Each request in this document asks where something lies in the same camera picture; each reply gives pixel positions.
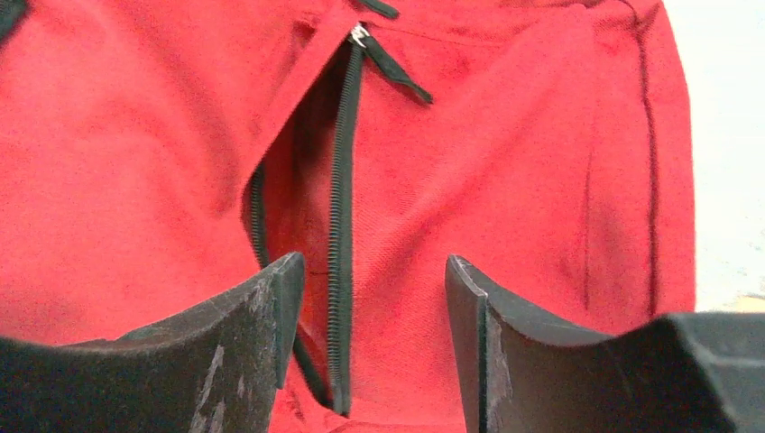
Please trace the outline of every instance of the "red fabric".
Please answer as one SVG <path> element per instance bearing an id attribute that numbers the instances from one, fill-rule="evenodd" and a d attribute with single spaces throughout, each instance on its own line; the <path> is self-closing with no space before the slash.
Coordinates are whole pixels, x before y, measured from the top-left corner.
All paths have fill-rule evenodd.
<path id="1" fill-rule="evenodd" d="M 268 151 L 268 248 L 307 256 L 300 333 L 323 363 L 335 53 L 359 21 L 436 101 L 367 61 L 351 416 L 293 365 L 272 432 L 465 431 L 450 253 L 608 332 L 692 309 L 688 97 L 659 0 L 391 3 L 396 21 L 351 0 L 33 0 L 0 48 L 0 333 L 116 337 L 256 272 L 244 197 Z"/>

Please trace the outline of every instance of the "black robotic claw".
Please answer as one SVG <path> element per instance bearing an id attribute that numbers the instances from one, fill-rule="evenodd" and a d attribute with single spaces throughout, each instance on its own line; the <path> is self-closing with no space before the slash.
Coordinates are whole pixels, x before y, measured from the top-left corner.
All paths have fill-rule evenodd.
<path id="1" fill-rule="evenodd" d="M 765 315 L 668 315 L 613 337 L 463 258 L 446 278 L 469 433 L 765 431 Z"/>
<path id="2" fill-rule="evenodd" d="M 0 431 L 264 432 L 303 282 L 303 257 L 291 253 L 116 341 L 52 347 L 0 338 Z"/>

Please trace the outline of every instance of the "metal zipper slider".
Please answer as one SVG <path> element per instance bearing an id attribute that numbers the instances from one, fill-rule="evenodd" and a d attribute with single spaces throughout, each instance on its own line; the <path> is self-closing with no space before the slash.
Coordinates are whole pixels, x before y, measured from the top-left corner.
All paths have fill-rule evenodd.
<path id="1" fill-rule="evenodd" d="M 412 89 L 420 99 L 428 104 L 433 104 L 433 96 L 410 78 L 401 65 L 388 54 L 361 23 L 351 30 L 348 40 L 364 49 L 364 53 L 372 59 L 387 79 Z"/>

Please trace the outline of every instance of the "white surface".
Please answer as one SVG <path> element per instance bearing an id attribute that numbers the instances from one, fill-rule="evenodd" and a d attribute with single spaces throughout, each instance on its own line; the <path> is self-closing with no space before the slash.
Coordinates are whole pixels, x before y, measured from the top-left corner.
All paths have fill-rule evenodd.
<path id="1" fill-rule="evenodd" d="M 697 309 L 765 294 L 765 1 L 664 0 L 686 71 Z"/>

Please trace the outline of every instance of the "zipper teeth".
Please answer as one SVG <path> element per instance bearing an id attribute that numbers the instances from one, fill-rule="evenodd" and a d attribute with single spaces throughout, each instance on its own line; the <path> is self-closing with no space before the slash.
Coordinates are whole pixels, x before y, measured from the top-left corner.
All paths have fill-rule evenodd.
<path id="1" fill-rule="evenodd" d="M 337 110 L 335 150 L 329 198 L 327 363 L 333 410 L 350 411 L 350 337 L 352 303 L 351 181 L 356 111 L 364 49 L 352 44 L 351 58 Z"/>
<path id="2" fill-rule="evenodd" d="M 258 164 L 253 174 L 250 192 L 250 236 L 253 249 L 261 269 L 271 264 L 265 245 L 265 212 L 263 211 L 263 163 Z"/>

